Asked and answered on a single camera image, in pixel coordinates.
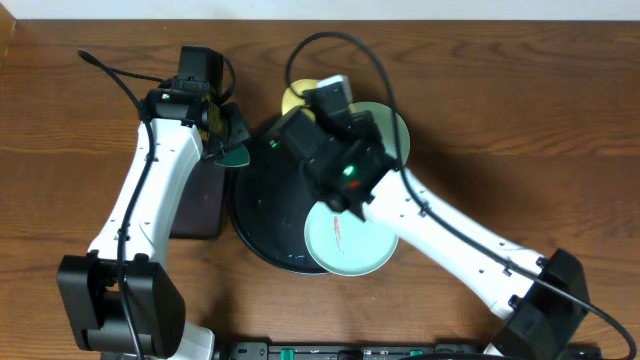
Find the green yellow sponge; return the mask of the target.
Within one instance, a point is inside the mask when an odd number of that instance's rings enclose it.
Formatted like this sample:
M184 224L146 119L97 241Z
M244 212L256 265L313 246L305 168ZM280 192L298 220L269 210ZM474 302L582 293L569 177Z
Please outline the green yellow sponge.
M248 166L250 154L245 145L239 145L233 150L225 151L215 160L215 163L222 167L239 168Z

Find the yellow plate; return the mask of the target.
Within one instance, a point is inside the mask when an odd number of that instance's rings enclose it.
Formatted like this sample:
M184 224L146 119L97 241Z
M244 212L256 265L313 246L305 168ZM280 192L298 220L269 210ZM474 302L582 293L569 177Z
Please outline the yellow plate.
M305 101L302 98L296 96L295 93L301 95L305 90L315 89L317 83L317 79L299 79L294 81L291 84L291 87L287 88L283 94L281 101L281 114L286 115L292 109L301 106L302 112L307 115L312 121L315 121L315 114L306 107Z

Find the green plate with red stain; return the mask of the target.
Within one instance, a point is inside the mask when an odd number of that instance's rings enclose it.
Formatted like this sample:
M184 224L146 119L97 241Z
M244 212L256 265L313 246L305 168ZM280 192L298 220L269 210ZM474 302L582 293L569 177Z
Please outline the green plate with red stain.
M362 221L348 211L334 212L322 202L316 202L307 215L304 240L316 263L341 276L376 271L399 243L399 237L384 226Z

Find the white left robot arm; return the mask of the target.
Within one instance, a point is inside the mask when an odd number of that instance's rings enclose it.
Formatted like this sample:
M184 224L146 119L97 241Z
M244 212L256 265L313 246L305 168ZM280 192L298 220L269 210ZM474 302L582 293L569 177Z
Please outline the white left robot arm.
M247 139L236 103L180 104L177 95L138 103L138 150L114 208L84 256L66 255L57 284L78 347L139 359L210 359L215 336L186 319L165 271L171 227L193 168L208 158L201 133L214 120L227 138L216 162Z

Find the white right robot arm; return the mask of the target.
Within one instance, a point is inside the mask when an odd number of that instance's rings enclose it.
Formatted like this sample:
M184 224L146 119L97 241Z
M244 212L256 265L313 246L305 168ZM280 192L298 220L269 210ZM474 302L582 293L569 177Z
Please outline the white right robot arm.
M457 210L422 184L402 159L401 119L385 105L395 152L375 116L358 110L339 77L304 79L284 91L268 139L298 162L312 194L406 241L466 285L504 325L488 358L558 359L587 314L577 258L515 244Z

